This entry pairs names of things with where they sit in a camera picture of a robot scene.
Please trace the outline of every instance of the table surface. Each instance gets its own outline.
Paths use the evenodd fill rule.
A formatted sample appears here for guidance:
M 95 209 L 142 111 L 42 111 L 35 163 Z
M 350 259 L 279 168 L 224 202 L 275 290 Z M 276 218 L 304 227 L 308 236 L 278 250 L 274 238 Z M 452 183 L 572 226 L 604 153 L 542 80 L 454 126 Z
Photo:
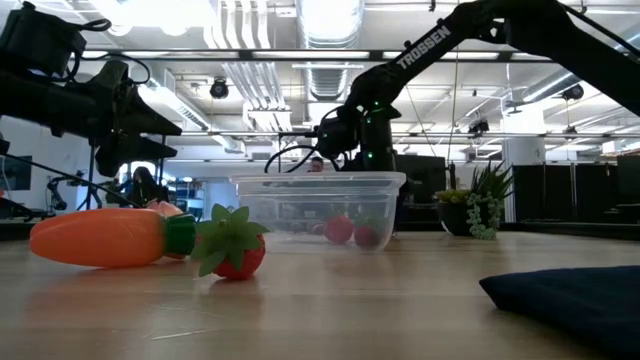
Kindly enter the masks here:
M 230 283 L 195 264 L 87 270 L 0 243 L 0 359 L 600 359 L 496 310 L 478 280 L 637 264 L 640 244 L 404 233 L 379 255 L 289 250 Z

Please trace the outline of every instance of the strawberry leaves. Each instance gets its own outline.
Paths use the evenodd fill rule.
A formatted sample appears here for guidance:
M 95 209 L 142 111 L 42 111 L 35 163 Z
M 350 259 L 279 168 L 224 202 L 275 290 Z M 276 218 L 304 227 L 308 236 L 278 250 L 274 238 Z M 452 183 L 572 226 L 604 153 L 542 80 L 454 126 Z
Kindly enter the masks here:
M 263 244 L 259 236 L 269 230 L 249 222 L 249 208 L 241 207 L 233 213 L 216 204 L 211 211 L 212 220 L 196 225 L 202 241 L 196 244 L 191 257 L 201 260 L 199 275 L 206 276 L 216 270 L 223 261 L 229 260 L 238 271 L 242 269 L 245 251 L 260 249 Z

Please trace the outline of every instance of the dark blue cushion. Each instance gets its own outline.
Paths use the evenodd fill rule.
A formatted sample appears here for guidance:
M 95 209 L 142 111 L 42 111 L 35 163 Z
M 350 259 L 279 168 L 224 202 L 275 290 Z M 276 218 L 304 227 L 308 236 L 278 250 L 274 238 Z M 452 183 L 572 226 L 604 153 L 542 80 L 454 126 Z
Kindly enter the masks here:
M 640 359 L 640 266 L 507 274 L 480 286 L 500 310 L 564 330 L 614 359 Z

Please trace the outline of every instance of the clear plastic bin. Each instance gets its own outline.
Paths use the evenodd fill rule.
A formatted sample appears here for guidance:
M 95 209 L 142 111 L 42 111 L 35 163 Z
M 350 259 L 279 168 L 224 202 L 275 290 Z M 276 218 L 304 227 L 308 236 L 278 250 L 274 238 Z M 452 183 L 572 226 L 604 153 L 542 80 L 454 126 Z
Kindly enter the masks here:
M 406 175 L 395 172 L 235 176 L 240 206 L 266 226 L 267 249 L 381 251 Z

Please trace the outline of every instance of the plant pot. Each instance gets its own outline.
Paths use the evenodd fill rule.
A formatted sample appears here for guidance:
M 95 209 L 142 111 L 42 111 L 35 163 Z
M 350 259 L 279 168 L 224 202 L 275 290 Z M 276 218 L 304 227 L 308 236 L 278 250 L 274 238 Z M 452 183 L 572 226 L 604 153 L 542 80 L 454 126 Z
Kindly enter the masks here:
M 471 225 L 467 224 L 467 220 L 469 220 L 467 211 L 469 209 L 470 207 L 466 203 L 438 203 L 438 215 L 444 230 L 454 236 L 471 236 L 469 231 Z M 480 205 L 480 217 L 482 224 L 486 226 L 489 223 L 489 208 L 487 204 Z

